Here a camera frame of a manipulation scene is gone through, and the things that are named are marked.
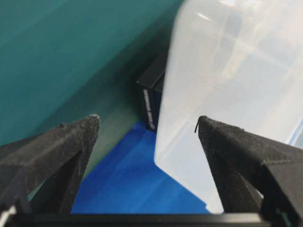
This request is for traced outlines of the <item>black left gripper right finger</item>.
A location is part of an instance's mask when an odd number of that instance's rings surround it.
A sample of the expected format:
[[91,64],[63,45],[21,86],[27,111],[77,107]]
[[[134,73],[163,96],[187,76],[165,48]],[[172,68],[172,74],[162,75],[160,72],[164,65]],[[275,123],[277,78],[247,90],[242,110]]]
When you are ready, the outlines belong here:
[[195,131],[225,214],[259,215],[275,227],[303,224],[303,151],[200,116]]

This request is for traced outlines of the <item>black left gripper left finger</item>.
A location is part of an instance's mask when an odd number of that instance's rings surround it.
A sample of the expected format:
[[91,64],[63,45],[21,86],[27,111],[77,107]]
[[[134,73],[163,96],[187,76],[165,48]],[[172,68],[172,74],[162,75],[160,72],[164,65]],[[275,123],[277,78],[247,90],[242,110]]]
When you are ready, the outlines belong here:
[[100,118],[92,114],[0,148],[0,210],[71,211],[94,145]]

